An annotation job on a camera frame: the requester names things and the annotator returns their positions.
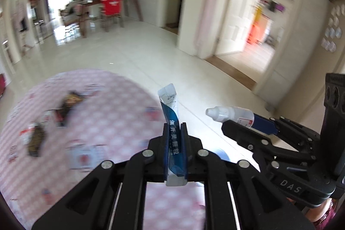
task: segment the white door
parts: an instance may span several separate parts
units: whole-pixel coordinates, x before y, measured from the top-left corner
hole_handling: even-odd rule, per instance
[[[216,55],[242,52],[258,0],[229,0]]]

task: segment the pink checkered tablecloth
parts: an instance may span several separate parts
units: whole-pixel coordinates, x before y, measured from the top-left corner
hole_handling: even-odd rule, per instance
[[[48,122],[40,157],[29,156],[21,131],[59,107],[69,91],[81,93],[91,84],[101,90],[72,110],[66,128]],[[14,107],[0,136],[0,191],[17,219],[31,229],[91,166],[105,159],[126,161],[144,150],[149,139],[162,134],[164,118],[158,108],[137,84],[103,70],[59,73],[32,88]],[[92,158],[87,166],[78,163],[85,153]],[[148,184],[144,229],[201,229],[202,218],[194,183]]]

